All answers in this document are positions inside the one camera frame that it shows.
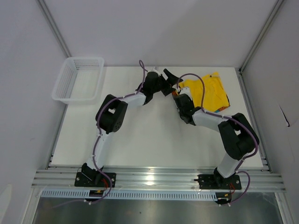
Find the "colourful patterned shorts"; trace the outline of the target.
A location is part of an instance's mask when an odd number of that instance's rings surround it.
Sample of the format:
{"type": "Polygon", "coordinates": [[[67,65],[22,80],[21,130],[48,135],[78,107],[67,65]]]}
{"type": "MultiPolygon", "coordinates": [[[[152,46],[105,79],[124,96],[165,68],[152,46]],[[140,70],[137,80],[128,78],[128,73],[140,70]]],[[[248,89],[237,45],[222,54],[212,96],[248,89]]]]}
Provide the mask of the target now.
{"type": "Polygon", "coordinates": [[[227,109],[227,108],[229,108],[229,107],[230,107],[230,104],[229,104],[228,106],[223,106],[223,107],[217,109],[217,110],[214,111],[214,112],[218,113],[218,112],[221,112],[221,111],[223,111],[223,110],[225,110],[225,109],[227,109]]]}

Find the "yellow shorts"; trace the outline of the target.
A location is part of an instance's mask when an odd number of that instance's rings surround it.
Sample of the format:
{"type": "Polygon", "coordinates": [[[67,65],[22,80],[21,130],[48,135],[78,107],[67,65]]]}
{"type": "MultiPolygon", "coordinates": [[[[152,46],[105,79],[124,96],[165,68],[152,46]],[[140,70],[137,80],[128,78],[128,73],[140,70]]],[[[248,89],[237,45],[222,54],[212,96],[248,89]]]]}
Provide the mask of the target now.
{"type": "Polygon", "coordinates": [[[189,87],[194,107],[203,107],[211,112],[230,104],[218,72],[203,76],[201,79],[186,79],[178,88],[189,87]]]}

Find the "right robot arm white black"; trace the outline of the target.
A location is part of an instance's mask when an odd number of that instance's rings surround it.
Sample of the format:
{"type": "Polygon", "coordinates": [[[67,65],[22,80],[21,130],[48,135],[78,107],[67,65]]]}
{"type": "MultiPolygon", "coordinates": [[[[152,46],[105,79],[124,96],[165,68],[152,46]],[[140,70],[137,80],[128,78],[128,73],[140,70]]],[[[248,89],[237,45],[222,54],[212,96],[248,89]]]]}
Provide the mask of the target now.
{"type": "Polygon", "coordinates": [[[200,106],[195,107],[187,94],[173,95],[180,118],[187,124],[203,126],[218,132],[225,149],[225,155],[214,173],[212,184],[221,189],[233,183],[243,162],[257,154],[259,138],[242,113],[223,116],[200,106]]]}

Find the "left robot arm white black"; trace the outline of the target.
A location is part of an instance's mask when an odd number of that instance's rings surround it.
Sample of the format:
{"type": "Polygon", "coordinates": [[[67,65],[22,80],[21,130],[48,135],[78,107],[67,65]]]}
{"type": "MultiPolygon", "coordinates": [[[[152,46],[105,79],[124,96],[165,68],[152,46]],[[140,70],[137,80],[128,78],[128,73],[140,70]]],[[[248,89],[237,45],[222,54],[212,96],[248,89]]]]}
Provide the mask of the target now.
{"type": "Polygon", "coordinates": [[[75,186],[101,187],[109,181],[110,177],[104,175],[103,167],[112,136],[121,128],[127,110],[146,105],[157,92],[162,92],[165,96],[171,94],[173,86],[183,81],[167,69],[164,69],[164,73],[166,79],[156,70],[143,70],[142,82],[133,93],[122,97],[111,94],[106,96],[95,117],[98,133],[92,155],[77,173],[75,186]]]}

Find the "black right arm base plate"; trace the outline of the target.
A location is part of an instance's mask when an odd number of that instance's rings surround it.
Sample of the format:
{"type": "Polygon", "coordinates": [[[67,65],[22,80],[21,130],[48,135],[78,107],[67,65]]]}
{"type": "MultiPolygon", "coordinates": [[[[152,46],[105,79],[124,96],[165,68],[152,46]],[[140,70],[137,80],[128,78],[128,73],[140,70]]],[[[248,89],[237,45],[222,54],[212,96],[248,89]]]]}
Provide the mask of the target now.
{"type": "Polygon", "coordinates": [[[229,190],[231,187],[236,190],[241,190],[241,180],[239,175],[232,175],[229,178],[223,178],[221,175],[200,174],[194,179],[199,184],[200,189],[221,189],[229,190]]]}

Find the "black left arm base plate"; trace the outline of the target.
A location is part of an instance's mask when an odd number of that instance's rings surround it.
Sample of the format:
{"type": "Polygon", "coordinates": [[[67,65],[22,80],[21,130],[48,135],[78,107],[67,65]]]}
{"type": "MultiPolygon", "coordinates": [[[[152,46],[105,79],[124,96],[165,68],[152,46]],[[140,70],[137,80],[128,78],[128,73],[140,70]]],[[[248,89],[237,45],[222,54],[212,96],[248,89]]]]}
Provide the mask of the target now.
{"type": "Polygon", "coordinates": [[[75,187],[110,187],[109,179],[98,171],[77,172],[74,182],[75,187]]]}

